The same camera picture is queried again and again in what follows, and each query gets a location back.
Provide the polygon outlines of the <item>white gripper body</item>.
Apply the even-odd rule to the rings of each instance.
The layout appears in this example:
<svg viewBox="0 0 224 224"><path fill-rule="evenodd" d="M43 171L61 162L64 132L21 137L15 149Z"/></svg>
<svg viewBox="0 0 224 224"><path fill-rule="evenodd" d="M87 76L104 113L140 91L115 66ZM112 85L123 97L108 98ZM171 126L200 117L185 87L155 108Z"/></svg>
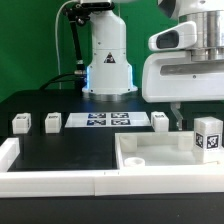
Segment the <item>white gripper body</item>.
<svg viewBox="0 0 224 224"><path fill-rule="evenodd" d="M143 67L142 97L147 102L224 99L224 63L194 62L188 48L197 41L193 21L157 33L148 40L154 54Z"/></svg>

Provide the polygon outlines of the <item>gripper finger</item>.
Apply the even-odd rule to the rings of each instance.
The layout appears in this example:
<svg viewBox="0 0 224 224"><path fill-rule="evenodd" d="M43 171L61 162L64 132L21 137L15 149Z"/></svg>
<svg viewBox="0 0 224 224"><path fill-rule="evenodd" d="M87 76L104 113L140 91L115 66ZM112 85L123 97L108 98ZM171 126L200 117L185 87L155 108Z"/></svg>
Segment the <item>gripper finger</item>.
<svg viewBox="0 0 224 224"><path fill-rule="evenodd" d="M180 112L180 108L181 108L180 102L171 102L170 103L170 109L177 120L176 126L179 130L182 130L183 129L183 124L182 124L183 116Z"/></svg>

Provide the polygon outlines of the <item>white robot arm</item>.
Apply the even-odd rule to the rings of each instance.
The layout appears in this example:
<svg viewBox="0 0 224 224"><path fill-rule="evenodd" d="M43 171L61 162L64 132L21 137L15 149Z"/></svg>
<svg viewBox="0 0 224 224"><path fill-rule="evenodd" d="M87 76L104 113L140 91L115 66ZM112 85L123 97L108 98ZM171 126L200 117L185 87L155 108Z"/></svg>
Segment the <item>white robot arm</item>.
<svg viewBox="0 0 224 224"><path fill-rule="evenodd" d="M103 100L134 91L126 60L125 23L113 0L81 0L90 11L93 59L87 67L88 97ZM148 102L224 99L224 0L157 0L178 24L148 40L153 52L143 67L142 97Z"/></svg>

